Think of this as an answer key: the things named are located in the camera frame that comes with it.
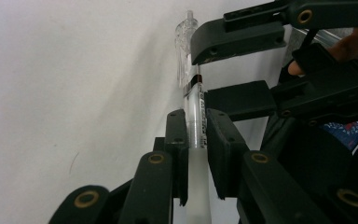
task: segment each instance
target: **finger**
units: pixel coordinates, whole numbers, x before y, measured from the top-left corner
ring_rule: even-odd
[[[298,66],[298,63],[296,61],[293,61],[292,63],[289,64],[287,71],[292,76],[298,76],[304,74],[304,72],[301,70],[300,66]]]
[[[339,62],[343,63],[358,57],[358,28],[353,33],[339,40],[335,46],[328,50]]]

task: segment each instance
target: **black mechanical arm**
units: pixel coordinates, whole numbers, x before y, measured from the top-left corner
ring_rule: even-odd
[[[193,64],[283,47],[282,26],[289,23],[310,29],[308,39],[318,29],[358,27],[358,0],[278,0],[227,13],[193,35]],[[358,192],[329,186],[315,200],[278,162],[274,148],[250,151],[233,124],[273,114],[309,126],[358,119],[358,59],[337,63],[314,44],[293,56],[305,77],[272,89],[261,80],[206,94],[208,161],[217,194],[238,198],[240,223],[358,223]],[[187,201],[187,165],[185,112],[177,110],[132,180],[111,192],[98,186],[75,190],[49,223],[172,223],[172,199]]]

